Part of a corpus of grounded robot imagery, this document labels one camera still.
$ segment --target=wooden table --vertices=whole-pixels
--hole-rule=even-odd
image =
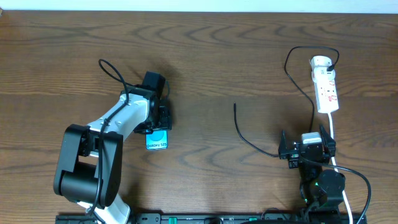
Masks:
[[[123,86],[98,59],[140,83],[147,70],[171,87],[169,148],[148,152],[145,137],[124,143],[119,193],[136,210],[165,213],[262,212],[304,206],[299,171],[240,140],[276,153],[282,129],[307,132],[311,106],[283,71],[296,45],[340,51],[333,113],[337,163],[372,184],[369,223],[398,219],[398,16],[171,12],[5,11],[0,17],[0,223],[53,223],[83,212],[52,184],[65,128],[96,120]],[[298,50],[288,69],[315,98],[308,59]],[[327,115],[316,113],[328,128]],[[355,212],[366,185],[345,173]]]

